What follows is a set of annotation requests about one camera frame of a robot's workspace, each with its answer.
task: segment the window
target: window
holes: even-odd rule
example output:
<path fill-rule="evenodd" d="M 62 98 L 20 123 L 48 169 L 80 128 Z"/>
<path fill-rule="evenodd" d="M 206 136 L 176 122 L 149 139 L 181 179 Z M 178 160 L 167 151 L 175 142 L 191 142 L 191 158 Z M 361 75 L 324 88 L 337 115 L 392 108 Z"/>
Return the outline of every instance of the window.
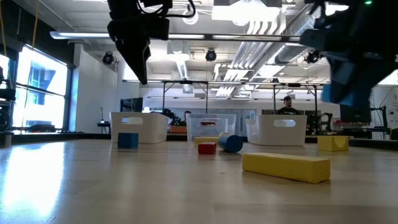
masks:
<path fill-rule="evenodd" d="M 2 74 L 4 75 L 4 79 L 8 78 L 8 68 L 9 68 L 10 59 L 6 56 L 0 55 L 0 67 L 2 68 Z M 0 84 L 0 88 L 5 89 L 7 85 L 5 83 Z"/>
<path fill-rule="evenodd" d="M 67 75 L 65 64 L 24 47 L 19 54 L 12 125 L 63 128 Z"/>

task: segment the yellow block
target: yellow block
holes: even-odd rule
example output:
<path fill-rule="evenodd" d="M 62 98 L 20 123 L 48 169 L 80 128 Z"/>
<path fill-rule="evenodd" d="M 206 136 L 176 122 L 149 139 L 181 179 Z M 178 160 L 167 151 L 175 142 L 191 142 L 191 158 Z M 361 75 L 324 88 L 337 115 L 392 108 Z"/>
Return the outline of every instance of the yellow block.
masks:
<path fill-rule="evenodd" d="M 330 160 L 273 153 L 243 154 L 244 171 L 317 184 L 330 178 Z"/>
<path fill-rule="evenodd" d="M 195 144 L 203 142 L 215 142 L 218 144 L 218 137 L 195 137 Z"/>
<path fill-rule="evenodd" d="M 318 150 L 348 151 L 348 136 L 318 136 Z"/>

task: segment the red object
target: red object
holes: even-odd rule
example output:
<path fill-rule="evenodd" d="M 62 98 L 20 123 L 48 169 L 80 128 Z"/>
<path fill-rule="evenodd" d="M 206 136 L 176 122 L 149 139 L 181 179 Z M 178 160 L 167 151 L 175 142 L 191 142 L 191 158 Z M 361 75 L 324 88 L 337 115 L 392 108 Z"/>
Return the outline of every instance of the red object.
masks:
<path fill-rule="evenodd" d="M 216 154 L 217 143 L 203 142 L 198 145 L 199 154 Z"/>

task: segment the clear plastic bin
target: clear plastic bin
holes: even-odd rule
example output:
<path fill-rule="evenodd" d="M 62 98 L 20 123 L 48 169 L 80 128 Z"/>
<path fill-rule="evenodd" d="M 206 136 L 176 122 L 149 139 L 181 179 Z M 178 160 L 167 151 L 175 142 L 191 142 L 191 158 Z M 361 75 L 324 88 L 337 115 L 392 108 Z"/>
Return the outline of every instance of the clear plastic bin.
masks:
<path fill-rule="evenodd" d="M 218 137 L 223 132 L 235 134 L 235 121 L 235 114 L 187 114 L 188 142 L 195 137 Z"/>

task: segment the person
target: person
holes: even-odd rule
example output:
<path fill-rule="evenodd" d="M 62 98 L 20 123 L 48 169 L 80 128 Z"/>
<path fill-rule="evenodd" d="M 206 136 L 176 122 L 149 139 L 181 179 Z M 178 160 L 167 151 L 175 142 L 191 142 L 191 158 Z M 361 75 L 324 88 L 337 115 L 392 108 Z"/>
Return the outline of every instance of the person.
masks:
<path fill-rule="evenodd" d="M 284 107 L 278 110 L 278 114 L 300 115 L 300 112 L 292 107 L 290 96 L 284 98 Z"/>
<path fill-rule="evenodd" d="M 187 114 L 190 114 L 191 111 L 185 111 L 184 112 L 184 120 L 181 121 L 181 126 L 186 126 L 187 125 Z"/>

